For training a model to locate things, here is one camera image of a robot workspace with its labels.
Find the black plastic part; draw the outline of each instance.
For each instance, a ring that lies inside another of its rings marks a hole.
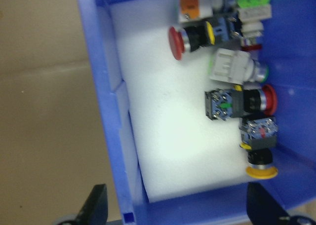
[[[277,145],[277,136],[274,135],[268,138],[262,139],[250,139],[249,145],[251,146],[251,150],[262,150],[262,149],[270,149]]]
[[[289,214],[259,183],[248,183],[247,215],[253,225],[286,225]]]
[[[260,111],[261,99],[257,89],[244,90],[243,99],[245,112],[257,113]]]
[[[105,184],[95,185],[76,217],[78,225],[105,225],[108,220],[108,197]]]
[[[236,91],[236,90],[232,90],[231,91],[231,97],[232,97],[232,108],[233,108],[233,114],[232,114],[232,118],[236,118],[236,117],[243,117],[245,116],[245,112],[243,109],[243,92],[242,91]]]
[[[212,95],[216,90],[205,92],[205,115],[211,120],[217,120],[218,118],[213,117],[212,115]]]
[[[267,165],[273,162],[269,149],[253,150],[248,152],[248,162],[254,165]]]
[[[199,49],[200,46],[210,46],[207,37],[207,31],[204,25],[189,26],[184,28],[184,30],[186,31],[189,38],[191,47],[190,52]]]

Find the foam padding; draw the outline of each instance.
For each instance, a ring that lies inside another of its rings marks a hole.
[[[249,181],[238,119],[205,116],[204,92],[232,88],[208,77],[216,49],[174,59],[168,43],[169,27],[177,26],[174,0],[118,3],[111,15],[150,202]]]

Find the beige floor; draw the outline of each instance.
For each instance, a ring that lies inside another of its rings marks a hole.
[[[0,224],[51,224],[99,183],[119,219],[76,0],[0,0],[0,99]]]

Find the white component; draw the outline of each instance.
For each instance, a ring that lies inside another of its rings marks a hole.
[[[250,58],[245,51],[218,49],[210,78],[213,80],[243,84],[244,82],[262,82],[266,78],[267,67]]]
[[[224,0],[211,0],[214,12],[220,12],[224,6]]]
[[[186,15],[181,12],[180,0],[177,0],[177,6],[178,6],[178,22],[179,23],[198,21],[198,20],[213,16],[211,0],[198,0],[199,17],[197,19],[190,19],[189,17],[186,17]]]
[[[250,8],[239,8],[238,17],[243,23],[272,18],[271,5],[261,5]]]
[[[241,28],[244,38],[260,37],[263,35],[263,30],[264,27],[260,21],[245,23]]]

